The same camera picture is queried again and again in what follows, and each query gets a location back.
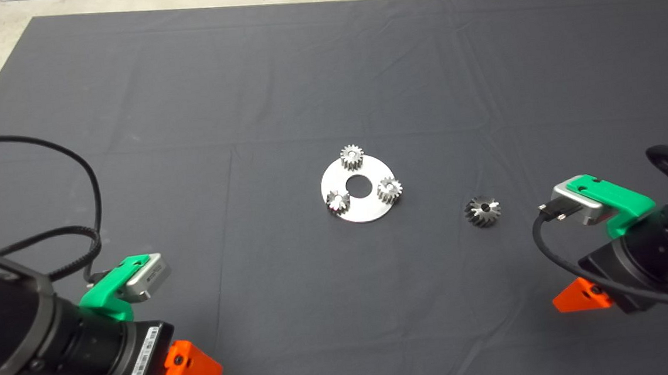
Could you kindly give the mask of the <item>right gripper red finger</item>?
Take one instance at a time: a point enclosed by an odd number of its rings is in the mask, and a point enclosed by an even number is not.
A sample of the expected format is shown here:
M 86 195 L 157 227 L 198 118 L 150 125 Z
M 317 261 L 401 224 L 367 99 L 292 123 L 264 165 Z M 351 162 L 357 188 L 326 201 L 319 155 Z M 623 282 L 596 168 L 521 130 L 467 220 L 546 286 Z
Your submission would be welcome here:
M 576 278 L 562 292 L 552 305 L 560 313 L 574 313 L 611 308 L 613 300 L 603 289 L 585 278 Z

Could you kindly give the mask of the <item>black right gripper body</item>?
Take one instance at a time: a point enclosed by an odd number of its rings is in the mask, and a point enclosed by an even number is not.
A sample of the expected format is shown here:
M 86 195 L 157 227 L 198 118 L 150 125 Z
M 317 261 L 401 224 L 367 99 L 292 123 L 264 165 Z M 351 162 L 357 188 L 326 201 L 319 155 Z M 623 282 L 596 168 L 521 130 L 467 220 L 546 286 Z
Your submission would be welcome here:
M 613 240 L 578 260 L 583 270 L 637 289 L 668 293 L 668 282 L 654 277 L 637 266 L 620 240 Z M 626 295 L 618 291 L 606 291 L 608 296 L 625 313 L 641 313 L 653 308 L 657 302 L 646 298 Z

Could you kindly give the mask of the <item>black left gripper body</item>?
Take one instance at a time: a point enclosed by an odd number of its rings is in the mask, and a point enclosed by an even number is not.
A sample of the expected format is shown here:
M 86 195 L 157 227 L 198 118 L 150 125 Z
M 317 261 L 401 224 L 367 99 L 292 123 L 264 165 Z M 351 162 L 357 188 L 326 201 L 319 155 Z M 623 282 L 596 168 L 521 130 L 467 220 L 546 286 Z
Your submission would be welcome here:
M 163 320 L 120 323 L 121 349 L 110 375 L 166 375 L 174 325 Z

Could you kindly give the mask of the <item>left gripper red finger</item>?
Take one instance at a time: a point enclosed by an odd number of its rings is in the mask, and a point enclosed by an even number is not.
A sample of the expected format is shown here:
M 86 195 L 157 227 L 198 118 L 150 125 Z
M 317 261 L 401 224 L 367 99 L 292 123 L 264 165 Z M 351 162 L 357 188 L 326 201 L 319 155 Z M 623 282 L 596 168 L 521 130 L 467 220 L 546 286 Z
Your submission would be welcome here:
M 173 341 L 164 360 L 165 375 L 223 375 L 223 366 L 186 340 Z

